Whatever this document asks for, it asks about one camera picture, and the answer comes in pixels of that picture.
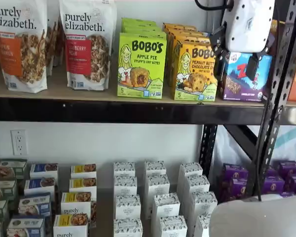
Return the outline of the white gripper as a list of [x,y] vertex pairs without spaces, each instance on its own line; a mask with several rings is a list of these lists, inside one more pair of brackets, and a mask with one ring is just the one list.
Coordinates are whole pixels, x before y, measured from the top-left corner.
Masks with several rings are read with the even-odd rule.
[[230,52],[252,53],[246,67],[246,76],[255,77],[259,62],[274,43],[268,36],[274,0],[228,0],[229,8],[224,11],[222,24],[210,36],[215,55],[213,75],[222,81],[225,58]]

